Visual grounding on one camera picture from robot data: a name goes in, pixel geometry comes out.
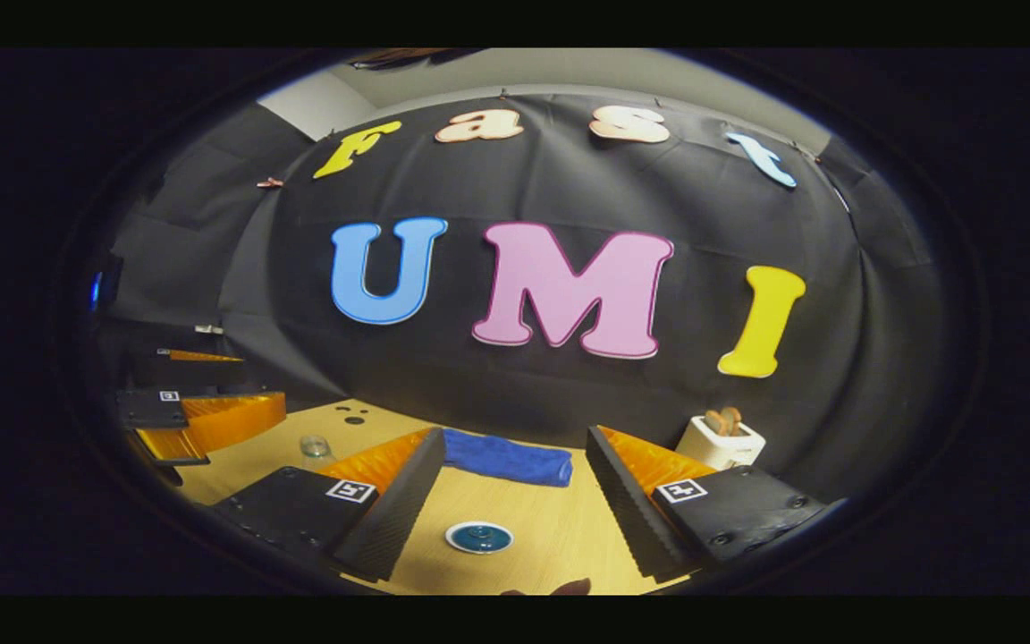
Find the pink letter m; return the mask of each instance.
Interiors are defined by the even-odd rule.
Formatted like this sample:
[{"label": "pink letter m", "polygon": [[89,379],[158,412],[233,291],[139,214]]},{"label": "pink letter m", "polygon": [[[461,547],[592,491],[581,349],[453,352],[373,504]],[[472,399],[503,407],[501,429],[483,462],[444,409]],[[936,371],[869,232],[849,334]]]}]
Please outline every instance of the pink letter m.
[{"label": "pink letter m", "polygon": [[518,346],[531,339],[523,324],[523,296],[530,299],[547,343],[561,346],[590,309],[593,329],[579,343],[595,355],[639,360],[658,353],[650,336],[661,265],[675,244],[643,233],[618,233],[575,274],[551,229],[541,224],[497,224],[484,238],[495,246],[495,281],[487,317],[471,334],[480,342]]}]

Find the letter u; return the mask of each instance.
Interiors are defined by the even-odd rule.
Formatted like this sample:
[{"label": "letter u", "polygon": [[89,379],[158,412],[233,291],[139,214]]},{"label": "letter u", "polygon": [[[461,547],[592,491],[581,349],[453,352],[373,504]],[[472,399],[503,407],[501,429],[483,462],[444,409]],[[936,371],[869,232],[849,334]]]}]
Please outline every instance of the letter u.
[{"label": "letter u", "polygon": [[376,224],[352,224],[332,234],[336,259],[332,262],[332,302],[341,313],[367,325],[397,325],[415,315],[428,294],[432,248],[447,231],[446,221],[417,216],[401,221],[392,233],[403,241],[400,280],[389,296],[373,296],[364,286],[369,245],[380,236]]}]

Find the hand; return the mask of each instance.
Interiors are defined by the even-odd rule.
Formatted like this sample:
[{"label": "hand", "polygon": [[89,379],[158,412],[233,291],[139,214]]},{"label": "hand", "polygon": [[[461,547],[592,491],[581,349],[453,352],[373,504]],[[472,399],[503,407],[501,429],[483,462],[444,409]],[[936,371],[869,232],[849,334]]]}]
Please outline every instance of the hand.
[{"label": "hand", "polygon": [[[524,595],[526,592],[520,592],[519,590],[507,590],[500,592],[500,595]],[[556,587],[552,595],[590,595],[590,580],[589,579],[578,579],[578,581],[572,581],[561,586]]]}]

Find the blue cloth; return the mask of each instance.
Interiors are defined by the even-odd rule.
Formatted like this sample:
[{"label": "blue cloth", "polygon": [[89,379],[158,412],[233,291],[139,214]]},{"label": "blue cloth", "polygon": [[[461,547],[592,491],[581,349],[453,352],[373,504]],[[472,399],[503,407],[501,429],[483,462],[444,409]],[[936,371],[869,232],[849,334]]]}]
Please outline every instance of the blue cloth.
[{"label": "blue cloth", "polygon": [[444,465],[527,484],[568,486],[572,483],[572,452],[526,447],[502,437],[474,437],[444,429]]}]

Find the table surface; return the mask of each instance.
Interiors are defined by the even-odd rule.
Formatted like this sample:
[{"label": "table surface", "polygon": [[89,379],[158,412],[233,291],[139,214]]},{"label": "table surface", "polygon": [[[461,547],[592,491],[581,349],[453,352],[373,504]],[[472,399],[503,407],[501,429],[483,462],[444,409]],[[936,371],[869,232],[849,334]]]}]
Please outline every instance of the table surface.
[{"label": "table surface", "polygon": [[[434,423],[346,400],[289,413],[277,427],[245,443],[209,453],[209,465],[177,471],[180,492],[212,505],[285,465],[302,464],[300,437],[325,437],[336,457],[347,457]],[[565,488],[521,484],[443,468],[418,514],[391,579],[368,583],[393,595],[548,595],[569,581],[590,579],[591,595],[639,595],[686,578],[655,583],[643,578],[607,505],[583,449],[572,452]],[[506,527],[508,549],[473,554],[447,545],[444,534],[464,521]]]}]

